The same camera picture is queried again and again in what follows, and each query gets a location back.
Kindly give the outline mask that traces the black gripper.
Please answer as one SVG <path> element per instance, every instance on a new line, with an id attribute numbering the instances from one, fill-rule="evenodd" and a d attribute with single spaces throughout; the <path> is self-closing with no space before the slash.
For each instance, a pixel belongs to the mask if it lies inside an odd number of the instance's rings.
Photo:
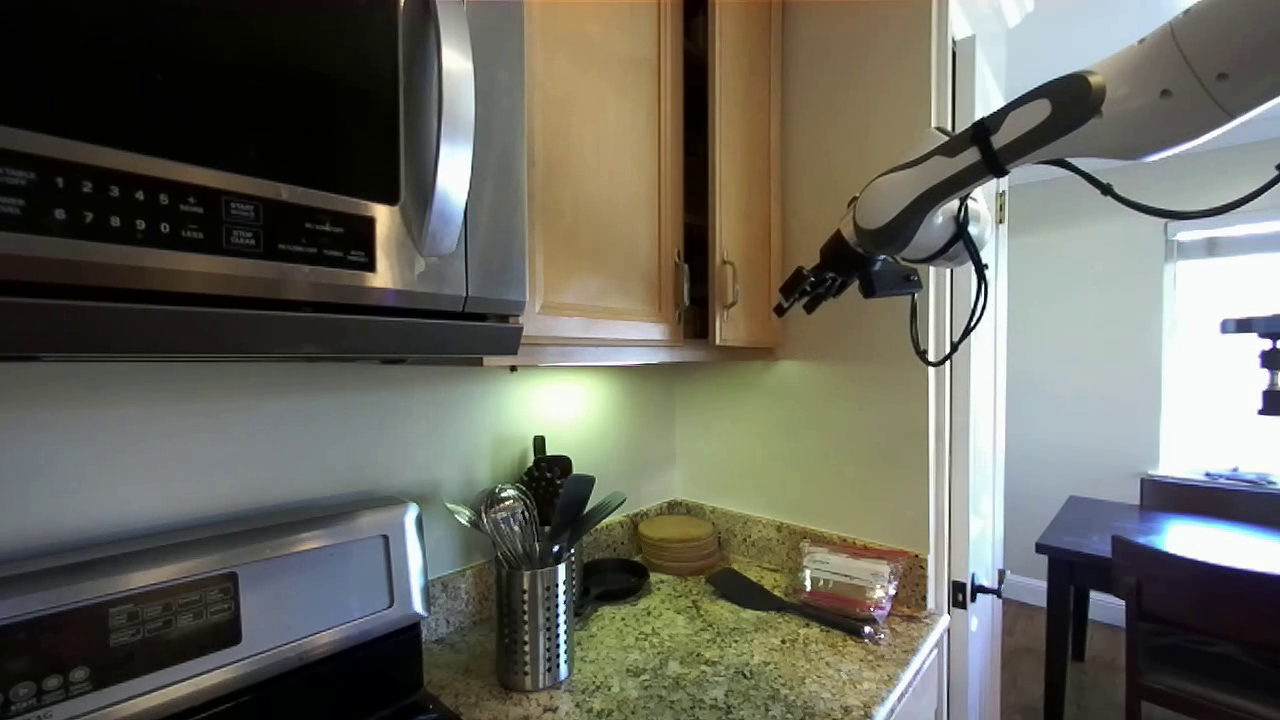
<path id="1" fill-rule="evenodd" d="M 789 316 L 794 308 L 818 310 L 822 303 L 843 296 L 855 288 L 864 301 L 879 296 L 918 296 L 920 272 L 894 261 L 894 254 L 867 254 L 860 250 L 843 230 L 834 230 L 822 243 L 822 254 L 811 263 L 798 263 L 784 282 L 776 288 L 776 316 Z"/>

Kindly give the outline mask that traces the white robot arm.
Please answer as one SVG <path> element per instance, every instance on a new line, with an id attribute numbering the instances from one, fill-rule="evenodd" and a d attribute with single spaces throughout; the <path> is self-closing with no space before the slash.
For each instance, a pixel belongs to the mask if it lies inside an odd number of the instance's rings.
<path id="1" fill-rule="evenodd" d="M 911 263 L 960 254 L 960 203 L 1021 165 L 1155 159 L 1280 99 L 1280 0 L 1196 0 L 1108 59 L 1045 79 L 929 153 L 883 169 L 771 303 L 818 310 L 860 288 L 910 292 Z"/>

